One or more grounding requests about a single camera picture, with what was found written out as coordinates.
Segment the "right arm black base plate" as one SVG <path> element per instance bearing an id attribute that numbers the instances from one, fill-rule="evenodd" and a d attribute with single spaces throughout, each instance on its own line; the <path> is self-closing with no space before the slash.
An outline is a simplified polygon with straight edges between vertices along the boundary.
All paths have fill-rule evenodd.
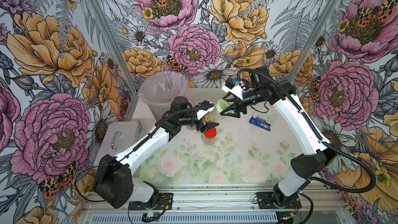
<path id="1" fill-rule="evenodd" d="M 277 192 L 257 192 L 257 204 L 260 209 L 300 209 L 302 208 L 298 194 L 289 197 Z"/>

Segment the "mesh bin with pink bag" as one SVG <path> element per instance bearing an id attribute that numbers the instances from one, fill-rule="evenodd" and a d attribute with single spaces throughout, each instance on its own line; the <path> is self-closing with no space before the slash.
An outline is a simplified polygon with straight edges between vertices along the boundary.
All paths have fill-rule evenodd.
<path id="1" fill-rule="evenodd" d="M 189 98 L 189 83 L 186 77 L 171 71 L 152 75 L 139 89 L 139 97 L 149 107 L 156 121 L 170 110 L 177 96 Z"/>

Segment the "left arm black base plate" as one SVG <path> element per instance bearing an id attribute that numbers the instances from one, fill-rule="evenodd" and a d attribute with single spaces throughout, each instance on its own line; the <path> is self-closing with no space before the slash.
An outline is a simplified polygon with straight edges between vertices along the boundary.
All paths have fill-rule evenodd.
<path id="1" fill-rule="evenodd" d="M 129 203 L 130 211 L 171 210 L 174 194 L 171 192 L 156 193 L 147 203 L 133 201 Z"/>

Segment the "light green jar lid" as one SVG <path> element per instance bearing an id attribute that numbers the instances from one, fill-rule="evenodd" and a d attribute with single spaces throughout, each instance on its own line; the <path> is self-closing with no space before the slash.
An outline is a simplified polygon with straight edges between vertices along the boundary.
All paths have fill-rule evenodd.
<path id="1" fill-rule="evenodd" d="M 215 108 L 216 108 L 217 112 L 218 112 L 220 115 L 233 114 L 233 113 L 234 113 L 233 110 L 226 111 L 226 109 L 229 108 L 229 107 L 230 107 L 229 102 L 227 102 L 227 101 L 224 100 L 224 99 L 219 99 L 219 100 L 217 101 L 217 103 L 215 104 Z"/>

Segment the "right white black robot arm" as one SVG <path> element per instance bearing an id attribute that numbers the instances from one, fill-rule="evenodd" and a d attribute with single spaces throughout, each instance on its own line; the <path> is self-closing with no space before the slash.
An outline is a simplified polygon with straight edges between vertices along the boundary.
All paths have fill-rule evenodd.
<path id="1" fill-rule="evenodd" d="M 329 140 L 304 110 L 290 82 L 274 80 L 265 66 L 242 71 L 249 74 L 251 82 L 245 83 L 240 74 L 225 80 L 222 84 L 227 93 L 224 100 L 230 105 L 221 115 L 239 118 L 247 113 L 249 106 L 268 102 L 284 118 L 302 150 L 302 154 L 291 160 L 291 172 L 274 187 L 274 204 L 285 207 L 293 196 L 315 180 L 314 175 L 336 157 L 336 152 L 328 147 Z"/>

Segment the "green lid peanut jar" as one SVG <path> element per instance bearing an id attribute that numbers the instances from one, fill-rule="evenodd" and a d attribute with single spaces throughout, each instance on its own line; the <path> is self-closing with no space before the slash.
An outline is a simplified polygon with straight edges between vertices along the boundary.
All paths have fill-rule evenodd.
<path id="1" fill-rule="evenodd" d="M 219 123 L 224 116 L 222 116 L 216 107 L 213 107 L 212 110 L 208 110 L 207 113 L 202 117 L 203 123 Z"/>

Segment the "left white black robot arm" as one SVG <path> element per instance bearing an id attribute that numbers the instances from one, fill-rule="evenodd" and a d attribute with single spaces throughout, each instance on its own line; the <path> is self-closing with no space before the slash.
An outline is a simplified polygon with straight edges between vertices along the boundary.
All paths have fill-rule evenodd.
<path id="1" fill-rule="evenodd" d="M 114 208 L 120 208 L 127 202 L 155 208 L 159 202 L 158 188 L 134 178 L 134 173 L 155 151 L 171 141 L 183 126 L 195 127 L 201 133 L 218 126 L 217 122 L 204 121 L 204 117 L 215 109 L 209 101 L 192 106 L 186 97 L 175 97 L 170 109 L 146 136 L 115 156 L 101 158 L 93 191 Z"/>

